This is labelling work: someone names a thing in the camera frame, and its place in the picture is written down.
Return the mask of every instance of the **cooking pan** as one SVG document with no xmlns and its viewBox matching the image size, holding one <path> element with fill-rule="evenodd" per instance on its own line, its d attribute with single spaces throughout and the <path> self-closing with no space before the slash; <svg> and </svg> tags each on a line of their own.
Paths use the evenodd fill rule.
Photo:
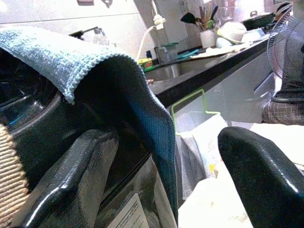
<svg viewBox="0 0 304 228">
<path fill-rule="evenodd" d="M 274 13 L 261 13 L 257 15 L 257 11 L 253 11 L 250 13 L 250 16 L 254 17 L 242 22 L 247 30 L 257 29 L 270 24 L 276 15 Z"/>
</svg>

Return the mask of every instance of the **plaid fabric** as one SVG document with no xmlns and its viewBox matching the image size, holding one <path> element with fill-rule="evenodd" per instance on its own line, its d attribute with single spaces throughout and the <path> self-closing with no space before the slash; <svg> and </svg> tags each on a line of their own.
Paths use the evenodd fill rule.
<svg viewBox="0 0 304 228">
<path fill-rule="evenodd" d="M 269 101 L 263 108 L 263 121 L 268 124 L 304 125 L 304 103 Z"/>
</svg>

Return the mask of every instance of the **white wall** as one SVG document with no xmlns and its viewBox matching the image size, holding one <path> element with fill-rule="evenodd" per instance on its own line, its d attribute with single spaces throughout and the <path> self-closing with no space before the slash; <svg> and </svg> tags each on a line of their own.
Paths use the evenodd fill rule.
<svg viewBox="0 0 304 228">
<path fill-rule="evenodd" d="M 0 0 L 0 27 L 4 26 L 37 26 L 64 34 L 99 26 L 118 48 L 133 57 L 147 29 L 133 0 L 113 0 L 109 8 L 101 0 L 94 0 L 93 5 L 78 5 L 77 0 Z M 92 42 L 94 32 L 84 37 Z M 149 35 L 141 57 L 153 48 Z"/>
</svg>

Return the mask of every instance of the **white cloth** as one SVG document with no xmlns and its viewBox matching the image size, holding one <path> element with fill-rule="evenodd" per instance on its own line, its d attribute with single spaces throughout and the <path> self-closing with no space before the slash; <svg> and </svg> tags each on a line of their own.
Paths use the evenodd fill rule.
<svg viewBox="0 0 304 228">
<path fill-rule="evenodd" d="M 250 130 L 273 141 L 293 163 L 304 165 L 304 126 L 255 123 Z"/>
<path fill-rule="evenodd" d="M 218 134 L 227 126 L 225 120 L 217 114 L 192 131 L 181 133 L 179 150 L 184 200 L 200 180 L 215 177 L 214 166 L 221 160 Z"/>
<path fill-rule="evenodd" d="M 217 178 L 200 181 L 179 208 L 179 228 L 252 228 L 224 163 L 216 170 Z"/>
</svg>

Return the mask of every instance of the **bottle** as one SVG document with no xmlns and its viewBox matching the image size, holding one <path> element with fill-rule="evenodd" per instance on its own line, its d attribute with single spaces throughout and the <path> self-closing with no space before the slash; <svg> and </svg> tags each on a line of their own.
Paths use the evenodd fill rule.
<svg viewBox="0 0 304 228">
<path fill-rule="evenodd" d="M 105 35 L 105 32 L 102 30 L 102 28 L 95 28 L 94 29 L 94 43 L 99 45 L 110 45 L 110 41 L 108 37 Z"/>
</svg>

